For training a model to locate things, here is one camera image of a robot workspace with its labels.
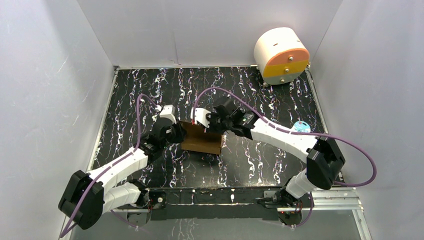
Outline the brown cardboard box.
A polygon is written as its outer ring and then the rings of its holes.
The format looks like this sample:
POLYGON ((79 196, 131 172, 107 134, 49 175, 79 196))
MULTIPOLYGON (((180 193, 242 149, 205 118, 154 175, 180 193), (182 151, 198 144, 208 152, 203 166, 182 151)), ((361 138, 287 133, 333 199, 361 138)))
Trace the brown cardboard box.
POLYGON ((186 131, 181 148, 185 151, 220 155, 222 152, 223 135, 219 133, 205 132, 200 125, 190 122, 180 122, 186 131))

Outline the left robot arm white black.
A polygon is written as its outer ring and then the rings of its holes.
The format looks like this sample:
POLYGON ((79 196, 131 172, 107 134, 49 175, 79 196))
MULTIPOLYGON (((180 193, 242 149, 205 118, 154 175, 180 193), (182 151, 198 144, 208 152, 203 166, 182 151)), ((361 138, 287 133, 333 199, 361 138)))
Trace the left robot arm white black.
POLYGON ((86 230, 115 208, 133 204, 144 208, 150 201, 145 184, 136 179, 119 182, 159 159, 170 144, 181 143, 186 131, 172 113, 160 113, 151 131, 139 144, 102 167, 73 173, 58 203, 58 209, 75 225, 86 230))

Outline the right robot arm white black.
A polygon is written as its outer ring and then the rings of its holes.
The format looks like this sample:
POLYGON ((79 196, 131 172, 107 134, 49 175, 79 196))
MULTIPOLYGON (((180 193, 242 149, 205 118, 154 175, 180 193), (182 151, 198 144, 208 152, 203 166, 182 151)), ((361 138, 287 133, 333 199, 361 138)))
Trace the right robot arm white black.
POLYGON ((196 108, 193 120, 207 133, 232 132, 277 147, 306 164, 305 169, 291 177, 279 193, 257 201, 265 207, 295 207, 305 194, 316 189, 329 190, 346 162, 334 139, 297 132, 271 122, 253 110, 237 107, 229 97, 219 98, 213 111, 196 108))

